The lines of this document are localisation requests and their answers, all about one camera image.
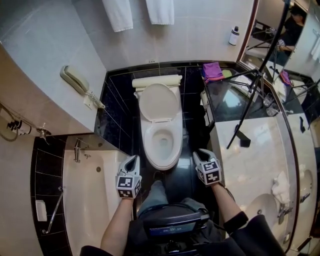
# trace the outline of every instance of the grab bar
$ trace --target grab bar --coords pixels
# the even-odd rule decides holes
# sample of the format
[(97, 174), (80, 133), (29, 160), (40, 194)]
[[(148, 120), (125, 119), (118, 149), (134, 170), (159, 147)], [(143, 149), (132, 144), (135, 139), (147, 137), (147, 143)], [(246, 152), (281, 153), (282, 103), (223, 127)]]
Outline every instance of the grab bar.
[(56, 212), (58, 210), (58, 207), (59, 207), (59, 204), (61, 202), (62, 196), (64, 195), (64, 191), (63, 191), (62, 187), (59, 187), (58, 190), (61, 191), (61, 194), (60, 194), (58, 202), (56, 203), (56, 206), (55, 206), (55, 209), (53, 211), (53, 214), (51, 216), (51, 220), (50, 220), (50, 223), (49, 223), (48, 230), (42, 229), (42, 233), (44, 233), (46, 235), (49, 234), (49, 232), (50, 232), (50, 229), (51, 229), (52, 223), (54, 222), (54, 219), (55, 219), (55, 216), (56, 216)]

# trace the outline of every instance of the black sleeve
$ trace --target black sleeve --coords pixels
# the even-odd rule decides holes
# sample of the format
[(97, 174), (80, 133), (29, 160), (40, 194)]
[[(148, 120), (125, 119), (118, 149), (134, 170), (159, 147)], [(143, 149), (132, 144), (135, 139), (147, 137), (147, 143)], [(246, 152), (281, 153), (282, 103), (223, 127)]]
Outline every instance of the black sleeve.
[(110, 253), (90, 245), (81, 248), (80, 256), (112, 256)]
[(232, 219), (229, 219), (227, 222), (225, 222), (223, 227), (228, 234), (231, 234), (232, 232), (244, 226), (248, 220), (249, 219), (247, 215), (241, 211)]
[(245, 255), (285, 255), (262, 214), (251, 219), (244, 228), (234, 231), (231, 237)]

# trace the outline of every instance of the purple towel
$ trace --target purple towel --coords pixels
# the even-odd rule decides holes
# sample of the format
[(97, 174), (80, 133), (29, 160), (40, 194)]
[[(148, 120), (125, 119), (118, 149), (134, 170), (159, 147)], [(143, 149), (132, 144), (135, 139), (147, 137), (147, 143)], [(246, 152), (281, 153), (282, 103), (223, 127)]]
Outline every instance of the purple towel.
[(288, 72), (282, 70), (282, 72), (280, 73), (280, 78), (286, 86), (291, 86), (291, 81)]
[(222, 70), (219, 66), (219, 62), (203, 64), (204, 80), (208, 83), (209, 81), (216, 81), (225, 78), (222, 74)]

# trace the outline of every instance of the phone cord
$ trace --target phone cord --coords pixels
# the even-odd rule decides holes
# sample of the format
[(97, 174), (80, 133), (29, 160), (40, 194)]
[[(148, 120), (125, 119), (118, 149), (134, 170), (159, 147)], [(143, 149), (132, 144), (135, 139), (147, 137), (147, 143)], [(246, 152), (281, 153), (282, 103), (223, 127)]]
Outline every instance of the phone cord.
[(106, 106), (99, 100), (99, 98), (96, 95), (94, 95), (94, 93), (91, 90), (88, 90), (85, 94), (88, 95), (95, 102), (98, 108), (106, 108)]

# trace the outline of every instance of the white bottle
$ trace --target white bottle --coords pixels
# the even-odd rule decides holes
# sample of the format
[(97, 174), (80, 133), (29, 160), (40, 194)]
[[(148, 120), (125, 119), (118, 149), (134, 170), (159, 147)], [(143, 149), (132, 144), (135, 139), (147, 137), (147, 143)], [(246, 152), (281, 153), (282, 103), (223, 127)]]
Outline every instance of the white bottle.
[(231, 31), (229, 44), (232, 45), (232, 46), (236, 46), (238, 38), (239, 38), (239, 35), (240, 35), (239, 34), (239, 27), (235, 26), (234, 29), (232, 29), (232, 31)]

